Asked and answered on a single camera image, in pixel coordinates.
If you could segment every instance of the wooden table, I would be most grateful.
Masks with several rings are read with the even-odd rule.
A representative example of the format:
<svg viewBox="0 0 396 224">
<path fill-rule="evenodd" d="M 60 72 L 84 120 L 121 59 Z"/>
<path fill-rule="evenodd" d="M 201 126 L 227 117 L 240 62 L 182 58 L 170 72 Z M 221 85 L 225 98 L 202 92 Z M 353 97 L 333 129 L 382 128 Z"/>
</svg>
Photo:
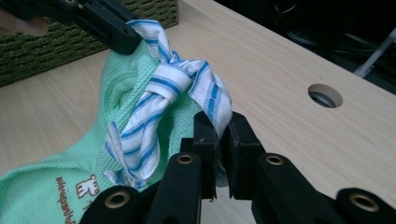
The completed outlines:
<svg viewBox="0 0 396 224">
<path fill-rule="evenodd" d="M 394 95 L 213 1 L 180 0 L 179 9 L 179 25 L 166 30 L 173 49 L 209 61 L 267 151 L 330 197 L 357 187 L 396 207 Z M 0 89 L 0 175 L 70 147 L 90 128 L 107 54 Z M 316 104 L 310 87 L 340 106 Z M 202 222 L 254 223 L 250 203 L 227 196 L 219 189 L 218 202 L 204 202 Z"/>
</svg>

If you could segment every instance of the wicker basket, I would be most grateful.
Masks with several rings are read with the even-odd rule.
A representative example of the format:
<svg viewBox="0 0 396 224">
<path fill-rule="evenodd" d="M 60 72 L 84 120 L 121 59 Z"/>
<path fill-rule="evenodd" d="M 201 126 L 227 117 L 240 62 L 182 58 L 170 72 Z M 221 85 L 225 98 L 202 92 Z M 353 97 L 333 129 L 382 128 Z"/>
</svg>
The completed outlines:
<svg viewBox="0 0 396 224">
<path fill-rule="evenodd" d="M 178 23 L 177 0 L 120 0 L 141 19 Z M 0 35 L 0 87 L 106 49 L 77 26 L 52 21 L 44 37 Z"/>
</svg>

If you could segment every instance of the printed logo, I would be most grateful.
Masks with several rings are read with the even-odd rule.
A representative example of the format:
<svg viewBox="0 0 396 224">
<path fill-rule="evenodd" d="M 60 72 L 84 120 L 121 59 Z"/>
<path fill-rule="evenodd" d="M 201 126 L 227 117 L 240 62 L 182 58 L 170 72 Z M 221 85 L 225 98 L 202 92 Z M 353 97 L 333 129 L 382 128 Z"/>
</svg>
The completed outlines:
<svg viewBox="0 0 396 224">
<path fill-rule="evenodd" d="M 67 203 L 66 196 L 66 186 L 64 183 L 64 179 L 61 177 L 56 178 L 56 182 L 58 183 L 59 190 L 59 201 L 58 203 L 61 205 L 62 211 L 64 212 L 65 224 L 76 224 L 77 222 L 72 220 L 73 210 L 70 210 L 69 204 Z"/>
<path fill-rule="evenodd" d="M 97 195 L 100 190 L 98 188 L 98 183 L 96 182 L 96 176 L 91 175 L 91 178 L 76 184 L 76 191 L 79 198 L 84 197 L 87 193 L 91 196 Z"/>
</svg>

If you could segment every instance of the brass insert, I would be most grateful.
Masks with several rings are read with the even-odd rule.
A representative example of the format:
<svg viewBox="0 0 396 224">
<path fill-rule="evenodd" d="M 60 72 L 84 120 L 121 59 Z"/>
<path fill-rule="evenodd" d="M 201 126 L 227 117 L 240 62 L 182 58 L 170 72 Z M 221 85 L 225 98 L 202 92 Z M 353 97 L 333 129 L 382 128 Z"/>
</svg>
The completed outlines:
<svg viewBox="0 0 396 224">
<path fill-rule="evenodd" d="M 123 207 L 129 202 L 129 193 L 125 190 L 114 192 L 110 194 L 105 200 L 105 206 L 108 208 L 119 208 Z"/>
<path fill-rule="evenodd" d="M 363 194 L 353 193 L 349 195 L 349 200 L 352 201 L 353 204 L 358 206 L 359 208 L 368 211 L 368 212 L 376 212 L 379 210 L 379 205 L 370 197 L 367 197 Z"/>
<path fill-rule="evenodd" d="M 177 157 L 177 161 L 181 164 L 190 164 L 194 161 L 194 158 L 190 155 L 180 155 Z"/>
<path fill-rule="evenodd" d="M 267 156 L 265 158 L 265 160 L 268 163 L 273 164 L 273 165 L 282 165 L 283 164 L 283 159 L 278 156 L 275 156 L 275 155 Z"/>
</svg>

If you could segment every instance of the blue striped cloth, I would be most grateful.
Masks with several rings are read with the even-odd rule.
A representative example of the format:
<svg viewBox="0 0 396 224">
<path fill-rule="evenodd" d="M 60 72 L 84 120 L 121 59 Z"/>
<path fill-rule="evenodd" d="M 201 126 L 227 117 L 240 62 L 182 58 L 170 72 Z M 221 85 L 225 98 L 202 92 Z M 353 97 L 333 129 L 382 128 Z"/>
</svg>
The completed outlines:
<svg viewBox="0 0 396 224">
<path fill-rule="evenodd" d="M 231 98 L 220 78 L 206 61 L 185 61 L 170 48 L 166 33 L 156 21 L 129 21 L 147 43 L 148 51 L 160 62 L 140 97 L 125 128 L 115 122 L 108 127 L 105 151 L 122 166 L 106 171 L 117 185 L 143 188 L 152 177 L 160 159 L 156 134 L 166 107 L 188 87 L 189 96 L 206 113 L 220 139 L 231 120 Z"/>
</svg>

